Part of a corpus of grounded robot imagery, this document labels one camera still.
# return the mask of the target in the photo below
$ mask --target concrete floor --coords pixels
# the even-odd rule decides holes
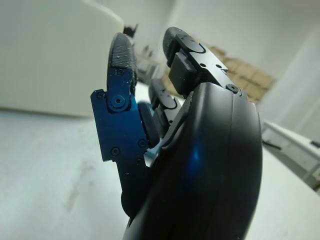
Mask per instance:
[[[295,161],[293,161],[291,158],[289,158],[287,155],[283,154],[279,149],[265,145],[264,147],[272,154],[274,155],[280,162],[282,162],[288,169],[290,169],[292,172],[294,172],[299,178],[302,178],[307,171],[303,169],[300,165],[298,165]],[[309,177],[307,179],[306,184],[313,188],[317,183],[317,180],[314,176]]]

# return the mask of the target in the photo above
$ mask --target white wall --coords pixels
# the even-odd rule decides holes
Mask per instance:
[[[319,89],[320,29],[306,36],[283,77],[259,103],[259,113],[263,119],[299,131],[304,116],[320,98]]]
[[[294,4],[285,7],[282,21],[278,23],[277,33],[259,67],[281,78],[307,35],[317,27],[320,27],[320,4],[310,7]]]
[[[279,31],[283,9],[275,0],[185,0],[175,25],[259,67]]]
[[[96,0],[124,20],[125,26],[139,24],[134,36],[135,49],[149,49],[158,54],[159,39],[169,18],[173,0]]]

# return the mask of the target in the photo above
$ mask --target screw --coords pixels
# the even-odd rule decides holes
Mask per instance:
[[[138,146],[139,146],[140,148],[144,149],[144,148],[147,146],[146,140],[140,139],[140,140],[138,141]]]
[[[114,108],[119,109],[122,108],[126,103],[126,100],[123,96],[117,95],[112,98],[111,104]]]
[[[105,93],[104,92],[98,92],[98,94],[96,95],[96,97],[98,98],[98,99],[103,99],[104,97],[105,97]]]
[[[112,156],[118,156],[119,153],[120,153],[120,149],[119,148],[114,147],[114,148],[111,149]]]
[[[230,90],[234,94],[237,94],[239,92],[239,89],[233,84],[228,84],[227,86],[225,86],[225,88]]]

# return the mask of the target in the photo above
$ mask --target black fingertip pad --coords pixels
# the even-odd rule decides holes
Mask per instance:
[[[113,38],[109,53],[109,68],[135,69],[133,47],[123,33],[119,32]]]

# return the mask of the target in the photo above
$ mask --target white surface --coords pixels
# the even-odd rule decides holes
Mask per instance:
[[[320,149],[311,145],[311,140],[309,138],[306,138],[302,135],[299,135],[293,131],[290,131],[284,127],[281,127],[281,126],[274,124],[272,122],[269,122],[269,121],[265,121],[264,126],[275,131],[277,134],[279,134],[282,137],[284,137],[285,139],[289,140],[291,143],[294,143],[299,148],[308,152],[310,155],[312,155],[314,158],[316,158],[316,159],[318,159],[318,161],[320,161]]]
[[[139,84],[136,96],[147,100]],[[0,112],[0,234],[4,240],[120,240],[117,167],[102,162],[92,119]],[[246,240],[318,240],[320,198],[266,150]]]
[[[308,180],[311,175],[316,179],[320,176],[320,149],[311,145],[310,139],[272,122],[265,121],[263,124],[264,128],[270,129],[293,144],[289,147],[285,146],[282,152],[307,171],[302,178],[304,181]]]
[[[0,107],[91,116],[122,20],[90,0],[0,1]]]

